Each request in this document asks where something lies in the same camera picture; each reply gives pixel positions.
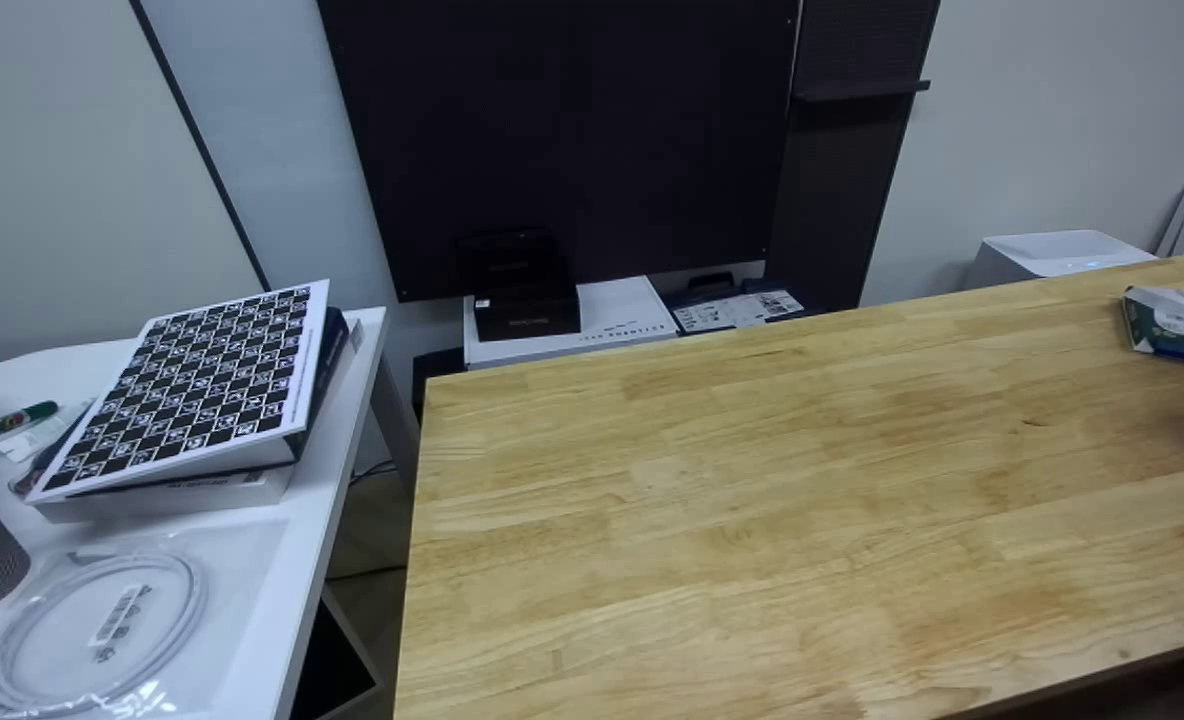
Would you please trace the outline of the white side table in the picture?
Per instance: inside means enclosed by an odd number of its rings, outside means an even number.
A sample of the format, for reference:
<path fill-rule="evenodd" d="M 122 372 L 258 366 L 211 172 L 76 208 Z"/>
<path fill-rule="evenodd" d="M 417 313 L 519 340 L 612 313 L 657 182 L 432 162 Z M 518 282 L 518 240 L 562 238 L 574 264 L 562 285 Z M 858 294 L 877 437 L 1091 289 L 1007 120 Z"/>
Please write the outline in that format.
<path fill-rule="evenodd" d="M 34 557 L 30 582 L 0 602 L 12 689 L 42 689 L 42 663 L 88 669 L 102 630 L 139 645 L 182 613 L 164 663 L 109 701 L 12 701 L 0 682 L 0 720 L 288 720 L 380 356 L 386 313 L 353 313 L 305 451 L 269 505 L 197 499 L 177 517 L 59 523 L 16 495 L 30 462 L 0 451 L 0 519 Z"/>

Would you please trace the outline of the green marker pen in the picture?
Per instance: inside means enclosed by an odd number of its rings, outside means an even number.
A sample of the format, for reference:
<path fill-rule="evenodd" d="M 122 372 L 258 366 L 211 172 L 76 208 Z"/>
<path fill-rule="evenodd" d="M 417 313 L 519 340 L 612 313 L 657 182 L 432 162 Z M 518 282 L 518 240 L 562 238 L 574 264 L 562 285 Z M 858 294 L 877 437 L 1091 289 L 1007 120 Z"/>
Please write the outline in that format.
<path fill-rule="evenodd" d="M 6 432 L 16 432 L 16 429 L 34 429 L 34 426 L 42 426 L 42 420 L 47 420 L 47 417 L 55 417 L 55 412 L 59 412 L 55 401 L 42 401 L 42 405 L 30 405 L 30 410 L 19 410 L 19 412 L 10 412 L 10 417 L 0 417 L 0 437 L 6 437 Z"/>

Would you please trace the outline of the large black monitor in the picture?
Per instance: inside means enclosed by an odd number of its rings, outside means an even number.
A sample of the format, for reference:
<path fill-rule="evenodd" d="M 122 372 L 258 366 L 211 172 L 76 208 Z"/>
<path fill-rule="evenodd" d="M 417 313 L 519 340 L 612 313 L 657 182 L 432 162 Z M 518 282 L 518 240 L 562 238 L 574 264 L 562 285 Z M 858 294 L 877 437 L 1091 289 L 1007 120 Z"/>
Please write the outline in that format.
<path fill-rule="evenodd" d="M 754 262 L 801 0 L 318 0 L 394 285 L 508 234 L 579 282 Z"/>

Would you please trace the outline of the white storage bin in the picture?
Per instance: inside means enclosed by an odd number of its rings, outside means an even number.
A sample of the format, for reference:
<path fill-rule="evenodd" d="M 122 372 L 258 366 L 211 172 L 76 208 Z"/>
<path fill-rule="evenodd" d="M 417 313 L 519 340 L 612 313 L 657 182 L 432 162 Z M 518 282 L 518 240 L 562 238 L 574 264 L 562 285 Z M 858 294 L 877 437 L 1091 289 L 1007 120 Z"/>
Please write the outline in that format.
<path fill-rule="evenodd" d="M 963 285 L 1058 282 L 1123 264 L 1147 264 L 1147 254 L 1097 230 L 1007 234 L 980 240 Z"/>

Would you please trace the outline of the small black box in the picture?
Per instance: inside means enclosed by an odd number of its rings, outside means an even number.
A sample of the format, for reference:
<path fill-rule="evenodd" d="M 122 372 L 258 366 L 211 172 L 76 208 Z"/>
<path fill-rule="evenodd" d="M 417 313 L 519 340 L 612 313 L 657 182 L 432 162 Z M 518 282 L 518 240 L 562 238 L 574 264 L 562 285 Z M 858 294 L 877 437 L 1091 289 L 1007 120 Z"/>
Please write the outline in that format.
<path fill-rule="evenodd" d="M 544 240 L 485 248 L 472 270 L 472 315 L 485 340 L 575 334 L 579 301 L 567 262 Z"/>

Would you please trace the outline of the white keyboard device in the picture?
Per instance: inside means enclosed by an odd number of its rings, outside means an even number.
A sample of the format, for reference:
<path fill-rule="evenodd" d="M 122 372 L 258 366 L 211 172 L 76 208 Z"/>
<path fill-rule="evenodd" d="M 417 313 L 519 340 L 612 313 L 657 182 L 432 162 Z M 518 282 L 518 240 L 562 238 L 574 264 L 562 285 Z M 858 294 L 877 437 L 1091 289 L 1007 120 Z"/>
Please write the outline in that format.
<path fill-rule="evenodd" d="M 723 334 L 723 327 L 755 327 L 755 326 L 789 320 L 801 313 L 805 306 L 793 294 L 771 289 L 771 294 L 743 294 L 743 296 L 684 306 L 678 310 L 678 326 L 684 334 Z"/>

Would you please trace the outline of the white box under monitor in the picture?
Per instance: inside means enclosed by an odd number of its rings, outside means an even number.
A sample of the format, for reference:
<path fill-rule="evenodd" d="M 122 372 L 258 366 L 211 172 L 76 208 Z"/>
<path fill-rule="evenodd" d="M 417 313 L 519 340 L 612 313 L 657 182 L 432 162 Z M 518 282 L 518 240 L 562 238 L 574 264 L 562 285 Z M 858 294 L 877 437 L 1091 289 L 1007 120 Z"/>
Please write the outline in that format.
<path fill-rule="evenodd" d="M 477 313 L 463 313 L 463 366 L 519 366 L 624 344 L 674 340 L 678 320 L 650 275 L 595 282 L 575 289 L 579 327 L 555 337 L 485 340 Z"/>

